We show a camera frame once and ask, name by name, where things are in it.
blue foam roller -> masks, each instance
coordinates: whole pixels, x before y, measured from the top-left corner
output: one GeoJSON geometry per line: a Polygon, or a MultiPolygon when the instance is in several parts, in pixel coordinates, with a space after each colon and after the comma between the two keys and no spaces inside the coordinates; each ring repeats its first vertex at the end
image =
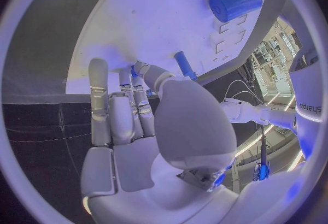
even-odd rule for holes
{"type": "Polygon", "coordinates": [[[263,0],[209,0],[213,14],[223,23],[259,9],[262,4],[263,0]]]}
{"type": "Polygon", "coordinates": [[[176,53],[174,58],[177,60],[183,76],[189,76],[191,80],[197,80],[195,72],[192,70],[187,58],[182,51],[176,53]]]}

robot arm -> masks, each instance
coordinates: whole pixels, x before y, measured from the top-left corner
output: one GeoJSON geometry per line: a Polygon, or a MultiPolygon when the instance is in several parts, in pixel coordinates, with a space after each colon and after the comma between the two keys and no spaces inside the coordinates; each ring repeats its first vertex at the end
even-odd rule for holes
{"type": "Polygon", "coordinates": [[[296,133],[296,113],[292,111],[272,110],[265,105],[253,106],[248,102],[234,98],[226,98],[220,103],[231,123],[247,123],[254,121],[261,125],[273,124],[287,128],[296,133]]]}

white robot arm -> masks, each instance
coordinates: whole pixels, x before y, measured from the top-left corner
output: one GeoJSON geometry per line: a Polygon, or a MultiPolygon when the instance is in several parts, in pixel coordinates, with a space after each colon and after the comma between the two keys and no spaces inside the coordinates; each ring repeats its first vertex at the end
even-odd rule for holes
{"type": "Polygon", "coordinates": [[[254,121],[261,125],[273,124],[287,128],[296,134],[296,113],[293,111],[272,110],[266,105],[253,106],[248,102],[226,98],[220,103],[231,123],[254,121]]]}

